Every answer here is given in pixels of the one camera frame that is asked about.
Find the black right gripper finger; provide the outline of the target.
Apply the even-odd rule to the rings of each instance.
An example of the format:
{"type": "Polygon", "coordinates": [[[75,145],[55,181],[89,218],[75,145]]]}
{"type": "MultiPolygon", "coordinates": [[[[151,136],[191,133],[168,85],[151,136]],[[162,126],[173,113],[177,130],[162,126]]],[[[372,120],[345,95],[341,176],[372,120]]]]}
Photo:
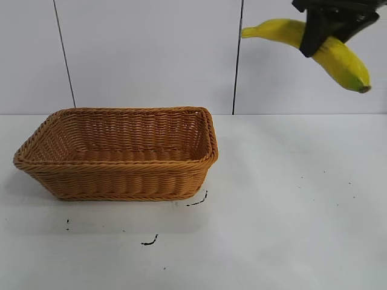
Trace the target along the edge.
{"type": "Polygon", "coordinates": [[[348,14],[331,35],[345,43],[360,31],[374,24],[378,19],[379,14],[376,12],[348,14]]]}
{"type": "Polygon", "coordinates": [[[335,20],[330,8],[307,8],[305,30],[300,44],[300,52],[312,57],[335,29],[335,20]]]}

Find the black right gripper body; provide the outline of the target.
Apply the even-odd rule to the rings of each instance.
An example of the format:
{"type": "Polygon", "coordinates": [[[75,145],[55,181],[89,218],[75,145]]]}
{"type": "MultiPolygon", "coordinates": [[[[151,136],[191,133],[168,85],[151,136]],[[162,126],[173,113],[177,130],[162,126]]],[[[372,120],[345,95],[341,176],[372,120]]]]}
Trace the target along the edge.
{"type": "Polygon", "coordinates": [[[292,5],[300,12],[309,13],[373,13],[386,5],[380,0],[293,0],[292,5]]]}

